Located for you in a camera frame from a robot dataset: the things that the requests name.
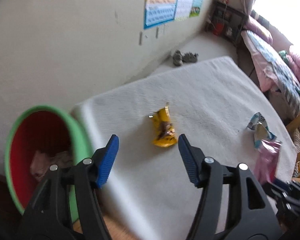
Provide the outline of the red bin with green rim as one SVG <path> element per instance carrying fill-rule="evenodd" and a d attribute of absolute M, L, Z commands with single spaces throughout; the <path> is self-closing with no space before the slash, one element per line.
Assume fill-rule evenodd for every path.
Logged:
<path fill-rule="evenodd" d="M 93 154 L 85 130 L 70 114 L 48 105 L 23 112 L 9 132 L 5 150 L 7 185 L 20 213 L 39 184 L 30 172 L 36 151 L 52 157 L 68 151 L 75 165 Z"/>

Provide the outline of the red bucket on shelf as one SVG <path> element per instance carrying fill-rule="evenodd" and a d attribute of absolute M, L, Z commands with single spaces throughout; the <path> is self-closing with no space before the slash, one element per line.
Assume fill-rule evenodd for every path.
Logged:
<path fill-rule="evenodd" d="M 223 23 L 215 23 L 213 25 L 213 35 L 216 35 L 216 36 L 221 36 L 222 35 L 222 32 L 223 32 L 223 29 L 224 29 L 224 24 Z"/>

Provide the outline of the pair of grey shoes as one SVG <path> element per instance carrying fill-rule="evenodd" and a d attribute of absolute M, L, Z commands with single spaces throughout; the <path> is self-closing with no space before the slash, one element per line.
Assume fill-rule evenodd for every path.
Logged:
<path fill-rule="evenodd" d="M 176 50 L 172 56 L 172 61 L 176 67 L 180 67 L 183 63 L 196 63 L 198 56 L 198 53 L 188 52 L 183 54 L 181 51 Z"/>

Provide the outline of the light blue snack wrapper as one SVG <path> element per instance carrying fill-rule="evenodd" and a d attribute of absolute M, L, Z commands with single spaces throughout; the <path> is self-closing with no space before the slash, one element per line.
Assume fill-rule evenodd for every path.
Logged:
<path fill-rule="evenodd" d="M 247 129 L 254 133 L 254 148 L 259 148 L 262 140 L 273 142 L 277 139 L 277 136 L 269 130 L 267 121 L 260 112 L 251 117 Z"/>

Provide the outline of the white terry table cloth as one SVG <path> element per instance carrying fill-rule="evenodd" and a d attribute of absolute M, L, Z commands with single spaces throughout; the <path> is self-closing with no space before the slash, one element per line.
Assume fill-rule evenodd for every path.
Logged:
<path fill-rule="evenodd" d="M 190 182 L 177 146 L 153 145 L 149 115 L 168 106 L 175 132 L 219 163 L 258 156 L 251 117 L 261 113 L 282 147 L 277 177 L 292 178 L 297 152 L 268 99 L 228 56 L 149 76 L 75 106 L 93 150 L 119 137 L 119 152 L 102 187 L 104 208 L 139 239 L 185 239 L 201 191 Z"/>

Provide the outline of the blue educational wall poster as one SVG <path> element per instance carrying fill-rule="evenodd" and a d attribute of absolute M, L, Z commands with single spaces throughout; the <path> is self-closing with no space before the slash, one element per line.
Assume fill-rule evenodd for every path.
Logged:
<path fill-rule="evenodd" d="M 175 18 L 177 0 L 145 0 L 144 29 L 171 22 Z"/>

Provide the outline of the white wall socket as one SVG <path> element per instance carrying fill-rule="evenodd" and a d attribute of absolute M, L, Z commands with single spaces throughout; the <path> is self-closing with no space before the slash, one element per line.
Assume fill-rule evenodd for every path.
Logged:
<path fill-rule="evenodd" d="M 142 45 L 142 39 L 143 39 L 143 32 L 141 31 L 139 34 L 139 45 Z"/>

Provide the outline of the pink pillow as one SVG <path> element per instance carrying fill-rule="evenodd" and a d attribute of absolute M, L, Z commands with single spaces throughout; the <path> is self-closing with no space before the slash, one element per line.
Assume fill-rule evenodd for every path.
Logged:
<path fill-rule="evenodd" d="M 246 30 L 252 31 L 268 44 L 273 44 L 273 37 L 268 29 L 266 29 L 263 25 L 261 25 L 256 19 L 249 16 L 248 20 L 244 26 Z"/>

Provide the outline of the dark wooden shelf unit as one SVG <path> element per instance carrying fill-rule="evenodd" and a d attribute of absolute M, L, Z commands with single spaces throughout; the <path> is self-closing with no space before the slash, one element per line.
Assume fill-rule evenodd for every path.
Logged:
<path fill-rule="evenodd" d="M 234 7 L 222 3 L 219 0 L 213 0 L 209 18 L 207 19 L 206 30 L 213 32 L 215 23 L 223 23 L 224 29 L 222 37 L 237 47 L 241 41 L 241 31 L 248 19 L 248 16 Z"/>

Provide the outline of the bed with patterned quilt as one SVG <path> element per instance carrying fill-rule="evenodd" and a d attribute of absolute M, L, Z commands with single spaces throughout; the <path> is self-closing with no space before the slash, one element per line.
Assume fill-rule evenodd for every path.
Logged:
<path fill-rule="evenodd" d="M 279 53 L 261 37 L 250 30 L 241 32 L 243 42 L 251 55 L 262 92 L 279 93 L 296 117 L 300 114 L 300 83 Z"/>

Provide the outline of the yellow snack wrapper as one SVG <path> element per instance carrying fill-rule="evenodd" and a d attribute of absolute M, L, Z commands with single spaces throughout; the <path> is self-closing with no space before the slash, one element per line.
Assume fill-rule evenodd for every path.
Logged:
<path fill-rule="evenodd" d="M 150 113 L 148 117 L 151 119 L 155 130 L 153 145 L 167 148 L 178 142 L 174 126 L 171 122 L 168 103 L 158 111 Z"/>

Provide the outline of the pink snack bag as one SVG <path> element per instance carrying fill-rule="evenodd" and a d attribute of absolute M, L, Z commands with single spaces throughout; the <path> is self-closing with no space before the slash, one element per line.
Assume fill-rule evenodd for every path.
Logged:
<path fill-rule="evenodd" d="M 259 141 L 257 147 L 258 158 L 254 168 L 254 176 L 261 185 L 274 181 L 280 150 L 281 142 L 279 141 Z"/>

